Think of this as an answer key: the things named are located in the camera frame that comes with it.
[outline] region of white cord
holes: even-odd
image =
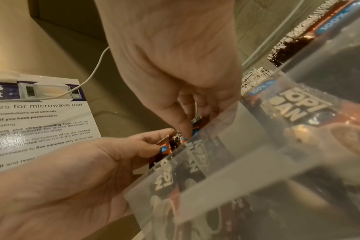
[[[104,54],[106,53],[106,51],[109,49],[109,47],[107,47],[100,56],[100,60],[98,60],[98,63],[96,65],[96,67],[94,68],[93,72],[90,74],[90,76],[88,77],[88,79],[86,79],[83,83],[81,83],[80,85],[78,85],[77,87],[71,89],[70,91],[63,93],[61,95],[57,95],[57,96],[53,96],[53,97],[49,97],[49,98],[32,98],[32,99],[6,99],[6,100],[0,100],[0,102],[33,102],[33,101],[42,101],[42,100],[51,100],[51,99],[55,99],[55,98],[60,98],[62,96],[65,96],[67,94],[70,94],[74,91],[76,91],[77,89],[81,88],[85,83],[87,83],[92,77],[93,75],[96,73],[98,67],[100,66],[101,60],[104,56]]]
[[[246,59],[246,61],[242,64],[243,70],[245,70],[248,66],[252,64],[253,58],[256,57],[258,52],[261,52],[267,46],[267,44],[269,43],[269,41],[271,41],[274,35],[291,19],[291,17],[293,17],[293,15],[295,15],[295,13],[301,7],[304,1],[305,0],[300,0],[300,2],[296,5],[294,10],[288,15],[288,17],[284,19],[284,21],[275,29],[275,31],[273,31],[270,34],[270,36],[266,40],[264,40],[264,42],[254,51],[254,53],[251,54],[251,56],[248,59]]]

